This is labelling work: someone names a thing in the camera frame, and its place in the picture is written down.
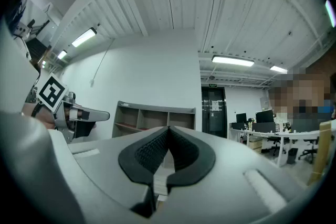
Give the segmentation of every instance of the desk leg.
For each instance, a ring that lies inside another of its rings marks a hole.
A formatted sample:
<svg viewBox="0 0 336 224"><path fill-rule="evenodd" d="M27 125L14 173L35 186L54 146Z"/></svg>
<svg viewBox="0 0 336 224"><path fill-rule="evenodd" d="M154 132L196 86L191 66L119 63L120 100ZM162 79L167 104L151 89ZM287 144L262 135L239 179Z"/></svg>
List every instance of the desk leg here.
<svg viewBox="0 0 336 224"><path fill-rule="evenodd" d="M278 163L277 165L280 167L280 163L281 163L281 156L282 156L282 150L283 150L283 139L284 137L282 137L280 139L280 149L279 149L279 156L278 156Z"/></svg>

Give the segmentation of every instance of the shelving unit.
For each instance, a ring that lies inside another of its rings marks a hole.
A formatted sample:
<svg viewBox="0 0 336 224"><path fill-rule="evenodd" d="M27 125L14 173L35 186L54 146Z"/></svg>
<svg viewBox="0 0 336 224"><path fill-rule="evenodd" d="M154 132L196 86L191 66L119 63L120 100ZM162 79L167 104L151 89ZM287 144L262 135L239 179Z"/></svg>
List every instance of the shelving unit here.
<svg viewBox="0 0 336 224"><path fill-rule="evenodd" d="M195 113L195 108L169 108L119 101L114 117L112 137L169 125L195 129Z"/></svg>

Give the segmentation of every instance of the computer monitor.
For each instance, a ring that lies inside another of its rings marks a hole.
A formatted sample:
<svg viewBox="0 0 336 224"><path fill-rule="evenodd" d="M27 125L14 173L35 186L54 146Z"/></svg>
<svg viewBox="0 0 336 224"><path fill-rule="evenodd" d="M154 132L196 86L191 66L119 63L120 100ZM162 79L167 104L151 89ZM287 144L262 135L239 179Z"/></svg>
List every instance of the computer monitor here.
<svg viewBox="0 0 336 224"><path fill-rule="evenodd" d="M236 115L237 122L244 122L247 124L246 113Z"/></svg>
<svg viewBox="0 0 336 224"><path fill-rule="evenodd" d="M274 122L273 110L266 110L256 113L257 123Z"/></svg>

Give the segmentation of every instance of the doorway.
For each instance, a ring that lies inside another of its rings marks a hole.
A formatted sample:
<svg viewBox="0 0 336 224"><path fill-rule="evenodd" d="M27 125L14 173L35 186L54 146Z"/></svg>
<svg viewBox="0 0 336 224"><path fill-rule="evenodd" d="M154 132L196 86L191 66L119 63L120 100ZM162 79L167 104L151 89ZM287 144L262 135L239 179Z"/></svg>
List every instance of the doorway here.
<svg viewBox="0 0 336 224"><path fill-rule="evenodd" d="M202 132L227 137L224 88L202 87Z"/></svg>

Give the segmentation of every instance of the white desk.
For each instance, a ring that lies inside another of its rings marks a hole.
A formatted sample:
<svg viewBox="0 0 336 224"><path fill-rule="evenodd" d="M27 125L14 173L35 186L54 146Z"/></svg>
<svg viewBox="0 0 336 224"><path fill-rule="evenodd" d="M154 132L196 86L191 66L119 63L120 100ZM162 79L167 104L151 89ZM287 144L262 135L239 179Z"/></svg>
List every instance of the white desk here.
<svg viewBox="0 0 336 224"><path fill-rule="evenodd" d="M303 139L317 139L320 135L320 131L311 131L311 132L303 132L303 133L284 133L284 132L278 132L278 133L260 133L260 132L254 132L249 130L236 130L236 129L229 129L230 131L230 137L231 139L231 133L236 133L238 135L239 139L239 133L244 133L247 136L247 142L246 145L249 146L249 140L250 140L250 134L254 136L259 137L280 137L280 151L278 156L277 165L280 167L281 163L281 156L282 156L282 149L283 149L283 140L284 138L289 138L290 140L303 140ZM336 129L331 129L331 132L333 135L336 134Z"/></svg>

